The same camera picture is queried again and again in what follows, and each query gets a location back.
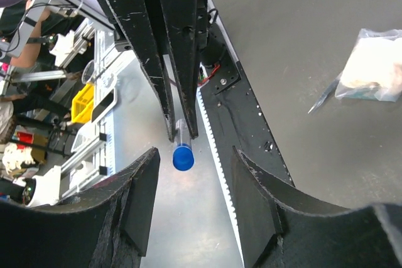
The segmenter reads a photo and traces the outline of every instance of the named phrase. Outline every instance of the tube with blue cap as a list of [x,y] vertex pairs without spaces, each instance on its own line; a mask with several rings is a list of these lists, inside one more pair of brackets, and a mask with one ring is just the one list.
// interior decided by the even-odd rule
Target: tube with blue cap
[[190,132],[184,119],[176,123],[176,136],[173,145],[173,165],[179,171],[188,171],[194,165]]

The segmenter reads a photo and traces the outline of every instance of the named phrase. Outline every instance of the person's leg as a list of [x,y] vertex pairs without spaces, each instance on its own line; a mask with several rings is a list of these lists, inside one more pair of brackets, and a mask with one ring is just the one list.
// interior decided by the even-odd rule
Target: person's leg
[[14,114],[21,114],[35,109],[45,109],[63,118],[69,113],[69,110],[66,107],[48,100],[38,94],[28,94],[23,99],[14,100],[13,105]]

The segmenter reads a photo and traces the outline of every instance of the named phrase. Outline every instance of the blue cap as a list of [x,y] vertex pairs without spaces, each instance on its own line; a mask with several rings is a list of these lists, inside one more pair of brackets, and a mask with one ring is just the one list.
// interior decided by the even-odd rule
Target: blue cap
[[194,165],[193,151],[189,147],[179,146],[173,152],[173,165],[179,171],[188,171]]

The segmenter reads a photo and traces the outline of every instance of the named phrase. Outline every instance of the white plastic bag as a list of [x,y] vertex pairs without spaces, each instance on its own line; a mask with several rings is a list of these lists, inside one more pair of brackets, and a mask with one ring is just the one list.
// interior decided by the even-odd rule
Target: white plastic bag
[[395,102],[401,93],[402,30],[360,30],[335,97]]

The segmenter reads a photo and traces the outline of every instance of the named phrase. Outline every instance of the yellow basket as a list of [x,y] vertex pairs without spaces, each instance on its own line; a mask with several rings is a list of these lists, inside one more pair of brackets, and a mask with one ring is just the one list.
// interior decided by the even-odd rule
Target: yellow basket
[[95,87],[87,84],[74,97],[71,108],[72,122],[85,124],[91,120],[94,109],[94,92]]

